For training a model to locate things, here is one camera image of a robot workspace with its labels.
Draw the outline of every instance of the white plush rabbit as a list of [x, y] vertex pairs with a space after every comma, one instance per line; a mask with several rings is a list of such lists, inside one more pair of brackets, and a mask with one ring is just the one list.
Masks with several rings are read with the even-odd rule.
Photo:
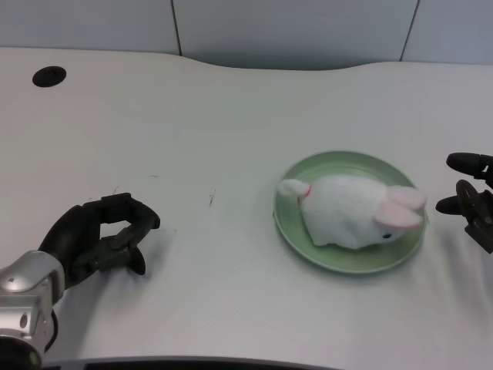
[[312, 184], [282, 180], [277, 188], [298, 197], [315, 245], [338, 244], [359, 249], [388, 243], [418, 227], [426, 196], [412, 187], [388, 187], [356, 175], [330, 175]]

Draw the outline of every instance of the white wall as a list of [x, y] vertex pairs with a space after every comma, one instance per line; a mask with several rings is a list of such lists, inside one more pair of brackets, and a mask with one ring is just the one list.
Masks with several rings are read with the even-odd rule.
[[[401, 57], [418, 0], [174, 0], [183, 55], [332, 69]], [[421, 0], [404, 61], [493, 64], [493, 0]], [[179, 54], [172, 0], [0, 0], [0, 46]]]
[[397, 61], [416, 0], [175, 0], [183, 55], [247, 68]]
[[0, 0], [0, 46], [178, 54], [171, 0]]
[[421, 0], [403, 60], [493, 64], [493, 1]]

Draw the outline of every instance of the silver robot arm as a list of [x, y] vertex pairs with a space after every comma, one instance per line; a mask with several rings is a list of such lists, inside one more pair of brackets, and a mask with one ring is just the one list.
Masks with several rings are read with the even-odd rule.
[[[100, 238], [101, 224], [120, 221], [130, 226]], [[41, 368], [58, 333], [53, 305], [65, 289], [118, 267], [144, 275], [146, 262], [137, 246], [159, 223], [159, 216], [129, 193], [103, 197], [68, 210], [38, 251], [0, 270], [0, 369]]]
[[0, 270], [0, 359], [12, 368], [40, 368], [58, 331], [53, 305], [63, 296], [62, 264], [30, 251]]

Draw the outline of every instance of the black grommet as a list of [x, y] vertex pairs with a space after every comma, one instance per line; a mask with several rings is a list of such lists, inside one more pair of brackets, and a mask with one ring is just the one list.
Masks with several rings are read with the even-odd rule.
[[62, 67], [45, 67], [34, 74], [32, 83], [39, 87], [52, 87], [58, 85], [66, 76], [67, 71]]

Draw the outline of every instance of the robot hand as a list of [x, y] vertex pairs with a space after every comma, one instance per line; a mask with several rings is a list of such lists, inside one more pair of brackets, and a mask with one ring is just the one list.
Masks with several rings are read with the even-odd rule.
[[[117, 235], [100, 239], [101, 224], [128, 221]], [[127, 266], [146, 273], [137, 244], [159, 227], [158, 215], [129, 193], [75, 206], [30, 251], [0, 270], [0, 368], [41, 368], [56, 339], [53, 305], [63, 291], [97, 270]]]
[[[485, 180], [493, 187], [493, 156], [471, 153], [453, 153], [447, 165], [459, 172]], [[478, 193], [466, 180], [459, 180], [455, 187], [457, 195], [440, 200], [436, 210], [443, 214], [462, 215], [468, 221], [465, 228], [479, 245], [489, 254], [493, 252], [493, 194], [488, 190]]]

